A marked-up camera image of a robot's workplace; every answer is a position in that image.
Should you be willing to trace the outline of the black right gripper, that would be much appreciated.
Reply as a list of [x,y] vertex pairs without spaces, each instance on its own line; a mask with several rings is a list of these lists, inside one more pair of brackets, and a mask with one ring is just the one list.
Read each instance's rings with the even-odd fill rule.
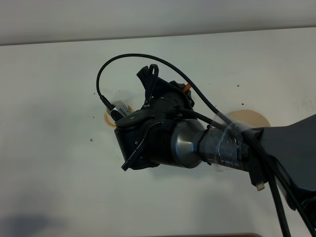
[[180,109],[192,109],[182,87],[158,77],[158,66],[142,68],[137,77],[145,89],[141,109],[116,122],[115,135],[124,157],[123,170],[145,169],[160,164],[194,168],[194,152],[180,150]]

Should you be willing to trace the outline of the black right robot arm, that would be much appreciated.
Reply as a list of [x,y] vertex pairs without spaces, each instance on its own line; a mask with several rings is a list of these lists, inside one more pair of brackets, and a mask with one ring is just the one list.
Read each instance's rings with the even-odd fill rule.
[[185,84],[159,78],[152,64],[138,74],[145,103],[116,122],[123,170],[161,164],[201,163],[245,171],[253,186],[270,185],[284,236],[289,236],[281,197],[316,232],[316,118],[288,126],[249,127],[223,114],[210,119],[193,110]]

